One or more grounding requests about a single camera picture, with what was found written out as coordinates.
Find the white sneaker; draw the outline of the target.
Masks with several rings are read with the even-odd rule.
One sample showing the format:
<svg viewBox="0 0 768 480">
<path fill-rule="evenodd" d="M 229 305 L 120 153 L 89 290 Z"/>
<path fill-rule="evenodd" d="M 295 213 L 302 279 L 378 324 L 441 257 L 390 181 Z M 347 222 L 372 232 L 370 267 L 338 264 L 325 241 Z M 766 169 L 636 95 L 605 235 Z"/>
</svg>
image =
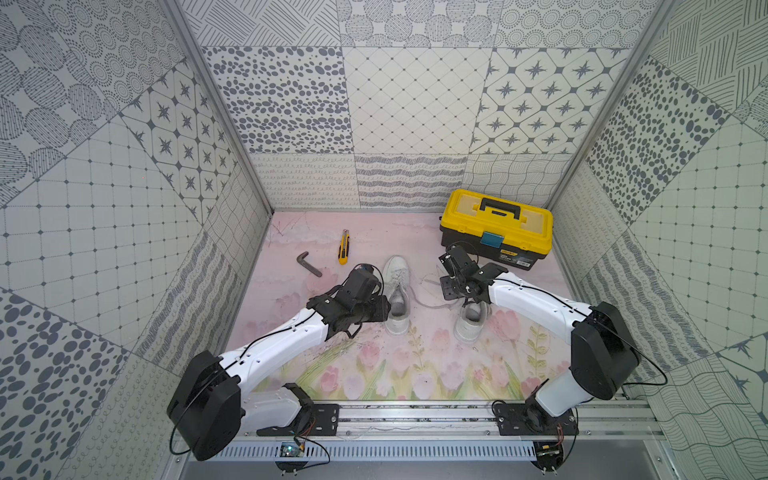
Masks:
<svg viewBox="0 0 768 480">
<path fill-rule="evenodd" d="M 419 289 L 426 295 L 425 308 L 433 313 L 447 314 L 454 321 L 454 337 L 467 344 L 475 343 L 490 316 L 490 306 L 485 302 L 460 297 L 445 300 L 439 276 L 427 274 L 418 282 Z"/>
<path fill-rule="evenodd" d="M 410 327 L 411 314 L 411 272 L 406 259 L 392 256 L 385 264 L 383 277 L 384 295 L 390 303 L 385 327 L 392 335 L 403 335 Z"/>
</svg>

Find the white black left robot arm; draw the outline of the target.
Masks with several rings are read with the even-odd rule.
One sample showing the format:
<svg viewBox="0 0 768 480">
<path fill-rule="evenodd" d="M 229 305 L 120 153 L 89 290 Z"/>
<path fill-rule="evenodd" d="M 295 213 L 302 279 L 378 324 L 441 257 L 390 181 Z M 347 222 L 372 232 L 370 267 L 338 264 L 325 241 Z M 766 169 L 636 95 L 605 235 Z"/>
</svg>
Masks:
<svg viewBox="0 0 768 480">
<path fill-rule="evenodd" d="M 389 311 L 380 270 L 359 264 L 341 284 L 310 298 L 268 333 L 221 355 L 197 354 L 167 407 L 170 436 L 181 437 L 198 461 L 214 457 L 246 432 L 278 429 L 305 436 L 317 423 L 311 397 L 295 383 L 267 392 L 257 392 L 257 386 L 335 335 L 354 338 L 363 324 L 386 321 Z"/>
</svg>

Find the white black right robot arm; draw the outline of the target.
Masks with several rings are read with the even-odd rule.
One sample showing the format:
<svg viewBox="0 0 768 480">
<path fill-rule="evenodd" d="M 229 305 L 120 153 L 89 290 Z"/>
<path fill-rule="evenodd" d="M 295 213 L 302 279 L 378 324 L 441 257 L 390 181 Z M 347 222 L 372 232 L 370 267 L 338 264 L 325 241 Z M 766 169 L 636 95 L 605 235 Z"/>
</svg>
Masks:
<svg viewBox="0 0 768 480">
<path fill-rule="evenodd" d="M 506 267 L 480 266 L 459 245 L 439 257 L 446 275 L 440 278 L 447 300 L 495 306 L 532 321 L 557 338 L 570 355 L 564 371 L 542 380 L 522 404 L 492 403 L 501 432 L 531 435 L 578 433 L 575 409 L 591 400 L 610 400 L 643 361 L 640 350 L 617 307 L 570 300 L 535 286 Z"/>
</svg>

